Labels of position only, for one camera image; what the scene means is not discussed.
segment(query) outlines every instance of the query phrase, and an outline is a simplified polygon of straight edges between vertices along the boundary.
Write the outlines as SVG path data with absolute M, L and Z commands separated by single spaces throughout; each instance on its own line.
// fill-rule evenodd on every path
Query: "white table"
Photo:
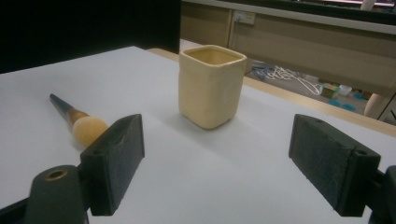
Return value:
M 367 223 L 339 217 L 288 157 L 294 114 L 323 119 L 396 164 L 396 138 L 248 86 L 236 117 L 213 131 L 182 117 L 178 64 L 127 48 L 0 76 L 0 207 L 28 197 L 50 167 L 83 148 L 52 105 L 54 93 L 104 119 L 143 116 L 146 158 L 113 217 L 92 224 Z

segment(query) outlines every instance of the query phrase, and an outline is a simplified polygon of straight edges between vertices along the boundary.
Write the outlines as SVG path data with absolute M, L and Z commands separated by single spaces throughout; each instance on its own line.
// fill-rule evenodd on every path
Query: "black wall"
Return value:
M 0 74 L 137 46 L 178 53 L 180 0 L 8 0 Z

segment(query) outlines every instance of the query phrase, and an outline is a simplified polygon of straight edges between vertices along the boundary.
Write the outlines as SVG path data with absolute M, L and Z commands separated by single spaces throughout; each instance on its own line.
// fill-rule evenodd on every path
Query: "cup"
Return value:
M 247 57 L 207 45 L 179 53 L 178 108 L 203 129 L 233 118 L 239 103 Z
M 352 91 L 352 87 L 340 85 L 340 91 L 338 92 L 340 95 L 346 96 Z

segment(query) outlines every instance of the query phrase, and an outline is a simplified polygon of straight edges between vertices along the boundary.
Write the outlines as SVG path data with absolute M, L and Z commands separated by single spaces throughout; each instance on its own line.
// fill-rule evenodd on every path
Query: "black foam block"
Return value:
M 112 216 L 145 156 L 141 115 L 117 120 L 81 153 L 79 166 L 89 183 L 94 216 Z
M 361 217 L 380 156 L 332 125 L 295 115 L 289 157 L 343 217 Z

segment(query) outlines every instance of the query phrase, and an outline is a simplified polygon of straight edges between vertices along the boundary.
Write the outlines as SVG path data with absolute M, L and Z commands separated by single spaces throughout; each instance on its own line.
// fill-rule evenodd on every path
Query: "makeup brush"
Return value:
M 89 146 L 107 129 L 106 123 L 101 119 L 91 117 L 87 113 L 75 109 L 54 94 L 51 94 L 49 98 L 67 119 L 72 127 L 72 134 L 75 139 L 84 147 Z

